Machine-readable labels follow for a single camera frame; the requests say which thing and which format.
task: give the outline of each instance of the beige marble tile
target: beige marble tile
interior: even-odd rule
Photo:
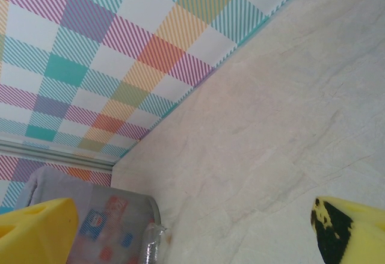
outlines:
[[[385,208],[385,0],[291,0],[115,167],[167,263],[322,263],[317,195]]]

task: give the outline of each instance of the plaid ceiling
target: plaid ceiling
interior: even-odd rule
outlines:
[[[0,0],[0,137],[118,161],[287,0]]]

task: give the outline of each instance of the checkered ceiling panel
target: checkered ceiling panel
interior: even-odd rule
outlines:
[[[0,137],[116,162],[287,0],[0,0]]]

